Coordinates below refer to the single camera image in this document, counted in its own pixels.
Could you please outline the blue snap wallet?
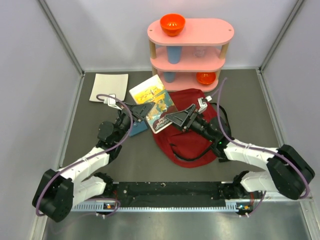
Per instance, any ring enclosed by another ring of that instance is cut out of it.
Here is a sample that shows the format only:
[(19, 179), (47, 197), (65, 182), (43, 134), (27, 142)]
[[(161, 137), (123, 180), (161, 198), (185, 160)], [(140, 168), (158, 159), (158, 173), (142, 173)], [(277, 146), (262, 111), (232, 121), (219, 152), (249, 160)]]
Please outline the blue snap wallet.
[(144, 120), (143, 121), (135, 121), (133, 123), (133, 127), (131, 129), (129, 136), (130, 137), (136, 136), (136, 135), (146, 131), (147, 129), (148, 129), (148, 126)]

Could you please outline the brown cover book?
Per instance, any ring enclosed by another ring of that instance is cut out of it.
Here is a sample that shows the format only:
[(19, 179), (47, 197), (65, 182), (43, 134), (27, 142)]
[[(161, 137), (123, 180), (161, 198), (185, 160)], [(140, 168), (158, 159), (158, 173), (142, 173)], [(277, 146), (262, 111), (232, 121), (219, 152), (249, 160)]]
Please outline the brown cover book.
[(146, 116), (146, 122), (154, 134), (158, 134), (172, 123), (165, 116), (177, 112), (178, 109), (157, 74), (131, 88), (129, 93), (136, 104), (154, 103)]

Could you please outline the red student backpack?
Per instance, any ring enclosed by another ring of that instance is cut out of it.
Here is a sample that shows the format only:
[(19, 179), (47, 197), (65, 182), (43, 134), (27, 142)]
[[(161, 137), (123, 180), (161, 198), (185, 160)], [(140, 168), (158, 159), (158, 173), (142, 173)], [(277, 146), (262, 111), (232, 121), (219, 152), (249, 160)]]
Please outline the red student backpack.
[[(178, 111), (198, 104), (198, 99), (205, 97), (200, 89), (190, 88), (169, 93)], [(183, 168), (196, 168), (207, 165), (216, 156), (210, 146), (212, 143), (194, 131), (181, 132), (172, 124), (153, 134), (153, 139), (160, 150), (176, 165)]]

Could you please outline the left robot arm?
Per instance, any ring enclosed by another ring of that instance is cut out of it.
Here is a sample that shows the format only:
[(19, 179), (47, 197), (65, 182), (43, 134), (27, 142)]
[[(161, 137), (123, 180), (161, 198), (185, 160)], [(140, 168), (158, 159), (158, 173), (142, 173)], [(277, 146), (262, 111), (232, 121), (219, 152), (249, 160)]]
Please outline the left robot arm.
[(98, 142), (86, 155), (66, 167), (49, 169), (42, 175), (32, 200), (37, 216), (47, 216), (58, 223), (74, 206), (95, 196), (106, 199), (113, 194), (110, 178), (96, 171), (118, 157), (134, 122), (143, 121), (155, 104), (121, 105), (114, 122), (104, 121), (99, 125)]

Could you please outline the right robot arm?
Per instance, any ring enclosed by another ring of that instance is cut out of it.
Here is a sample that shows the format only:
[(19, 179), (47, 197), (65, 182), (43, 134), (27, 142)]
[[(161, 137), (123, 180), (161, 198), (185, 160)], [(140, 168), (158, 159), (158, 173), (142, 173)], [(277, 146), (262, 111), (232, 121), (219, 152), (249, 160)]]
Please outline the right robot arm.
[(221, 192), (227, 198), (231, 194), (245, 198), (258, 191), (278, 192), (291, 200), (309, 195), (309, 184), (315, 177), (315, 172), (292, 146), (284, 144), (272, 148), (244, 143), (232, 137), (226, 118), (216, 116), (207, 121), (194, 104), (165, 117), (180, 131), (192, 131), (202, 139), (211, 141), (216, 157), (261, 169), (258, 172), (244, 170), (233, 178), (232, 183), (226, 183)]

